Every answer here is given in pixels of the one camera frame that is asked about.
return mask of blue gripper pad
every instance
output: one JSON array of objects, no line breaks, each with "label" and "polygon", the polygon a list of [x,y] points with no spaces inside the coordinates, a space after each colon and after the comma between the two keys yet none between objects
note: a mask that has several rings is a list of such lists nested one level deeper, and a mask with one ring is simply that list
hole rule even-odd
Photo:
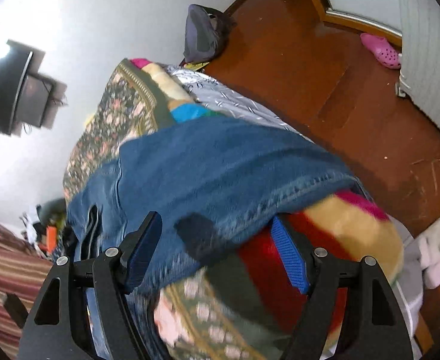
[{"label": "blue gripper pad", "polygon": [[276,215],[273,217],[270,233],[291,285],[298,288],[301,294],[307,294],[310,282],[305,260],[295,247],[287,229]]}]

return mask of backpack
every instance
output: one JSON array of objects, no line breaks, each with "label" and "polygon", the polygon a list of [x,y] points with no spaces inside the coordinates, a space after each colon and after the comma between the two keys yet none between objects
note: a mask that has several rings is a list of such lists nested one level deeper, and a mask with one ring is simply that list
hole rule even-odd
[{"label": "backpack", "polygon": [[217,9],[192,4],[185,26],[185,62],[207,62],[226,47],[233,21]]}]

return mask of wooden floor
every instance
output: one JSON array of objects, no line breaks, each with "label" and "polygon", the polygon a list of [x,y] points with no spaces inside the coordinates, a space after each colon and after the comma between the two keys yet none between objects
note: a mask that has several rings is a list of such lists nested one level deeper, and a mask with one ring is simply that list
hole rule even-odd
[{"label": "wooden floor", "polygon": [[[326,27],[310,0],[247,0],[206,73],[272,109],[339,155],[415,236],[440,216],[440,131],[394,94],[356,33]],[[440,287],[422,309],[440,336]]]}]

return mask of striped fabric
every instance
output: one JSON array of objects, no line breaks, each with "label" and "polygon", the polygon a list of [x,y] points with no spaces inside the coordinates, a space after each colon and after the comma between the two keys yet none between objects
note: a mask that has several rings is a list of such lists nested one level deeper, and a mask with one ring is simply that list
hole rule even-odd
[{"label": "striped fabric", "polygon": [[0,225],[0,347],[12,359],[17,356],[21,330],[3,308],[7,292],[15,293],[27,310],[34,304],[51,262]]}]

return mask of pink croc shoe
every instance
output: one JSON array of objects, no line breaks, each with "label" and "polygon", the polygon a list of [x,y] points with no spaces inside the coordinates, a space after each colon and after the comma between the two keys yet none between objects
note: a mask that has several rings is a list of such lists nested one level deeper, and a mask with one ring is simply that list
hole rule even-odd
[{"label": "pink croc shoe", "polygon": [[398,52],[389,42],[380,36],[375,36],[364,32],[360,35],[363,45],[370,50],[378,62],[389,69],[399,69]]}]

